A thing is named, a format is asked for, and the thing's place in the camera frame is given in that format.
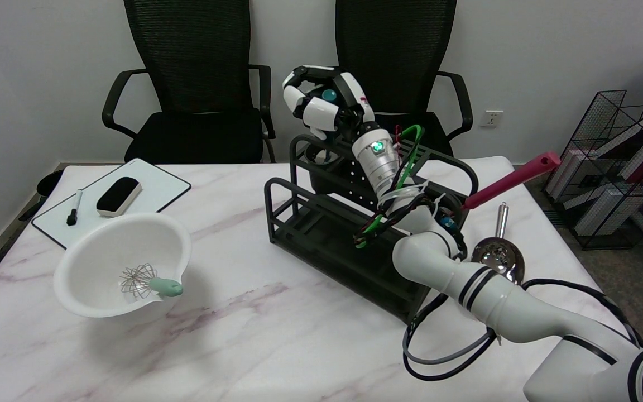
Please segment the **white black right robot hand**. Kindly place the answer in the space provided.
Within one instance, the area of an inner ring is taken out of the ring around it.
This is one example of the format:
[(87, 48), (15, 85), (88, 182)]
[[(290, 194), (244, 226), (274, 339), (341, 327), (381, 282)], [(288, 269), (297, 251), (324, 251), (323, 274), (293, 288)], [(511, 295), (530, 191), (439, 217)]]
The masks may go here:
[(341, 67), (296, 67), (282, 84), (283, 99), (293, 116), (327, 141), (339, 130), (354, 135), (376, 117), (360, 83)]

